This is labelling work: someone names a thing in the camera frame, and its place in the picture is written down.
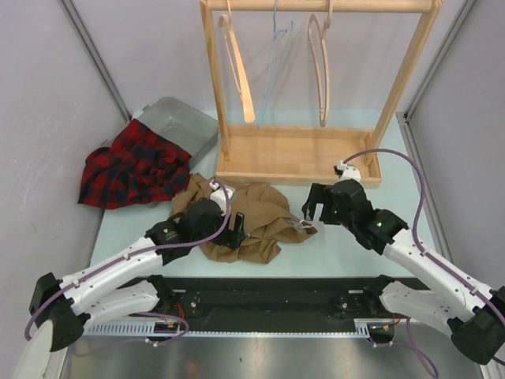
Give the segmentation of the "brown skirt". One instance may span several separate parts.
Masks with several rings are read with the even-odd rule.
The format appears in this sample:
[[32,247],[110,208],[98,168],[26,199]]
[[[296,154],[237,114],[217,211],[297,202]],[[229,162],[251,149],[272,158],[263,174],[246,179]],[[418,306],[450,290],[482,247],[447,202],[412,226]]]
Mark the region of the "brown skirt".
[[314,226],[291,213],[288,199],[274,187],[261,183],[224,183],[234,189],[230,222],[234,222],[237,213],[242,213],[248,238],[235,250],[205,242],[200,249],[208,259],[267,264],[281,252],[280,242],[302,243],[317,234]]

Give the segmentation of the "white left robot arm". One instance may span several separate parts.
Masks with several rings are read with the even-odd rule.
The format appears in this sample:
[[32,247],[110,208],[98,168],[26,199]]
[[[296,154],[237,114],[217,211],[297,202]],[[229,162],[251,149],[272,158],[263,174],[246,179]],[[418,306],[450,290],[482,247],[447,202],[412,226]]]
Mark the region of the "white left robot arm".
[[49,350],[75,343],[100,322],[135,313],[168,314],[174,306],[170,285],[153,271],[198,247],[222,263],[266,265],[281,244],[300,244],[316,228],[294,216],[289,201],[271,186],[234,189],[217,180],[192,182],[172,200],[166,220],[156,223],[132,245],[80,272],[58,279],[51,272],[37,282],[25,331],[50,327]]

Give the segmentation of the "light blue wire hanger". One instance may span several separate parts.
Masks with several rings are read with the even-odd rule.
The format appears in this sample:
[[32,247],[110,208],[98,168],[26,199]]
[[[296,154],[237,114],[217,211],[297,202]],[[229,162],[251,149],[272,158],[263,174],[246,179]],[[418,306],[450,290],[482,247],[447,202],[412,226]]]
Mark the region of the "light blue wire hanger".
[[[272,14],[272,38],[269,61],[267,65],[267,77],[264,84],[264,92],[260,105],[260,116],[257,121],[257,129],[260,129],[265,122],[267,109],[271,101],[271,95],[275,87],[275,76],[277,76],[285,65],[288,47],[290,46],[291,37],[293,35],[294,22],[291,21],[285,28],[277,27],[277,12],[279,10],[279,0],[275,0]],[[286,42],[279,57],[276,71],[273,73],[274,62],[276,57],[277,42],[282,34],[286,35]]]

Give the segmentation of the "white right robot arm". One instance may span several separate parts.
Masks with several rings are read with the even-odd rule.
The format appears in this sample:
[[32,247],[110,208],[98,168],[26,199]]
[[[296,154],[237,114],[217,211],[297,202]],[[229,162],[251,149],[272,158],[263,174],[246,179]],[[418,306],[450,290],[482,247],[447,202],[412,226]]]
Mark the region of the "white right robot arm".
[[340,225],[356,242],[412,273],[429,289],[414,290],[386,276],[364,297],[374,317],[387,311],[413,318],[448,336],[469,360],[486,365],[504,345],[504,289],[493,289],[464,273],[415,238],[407,222],[374,208],[362,185],[344,179],[322,189],[320,221]]

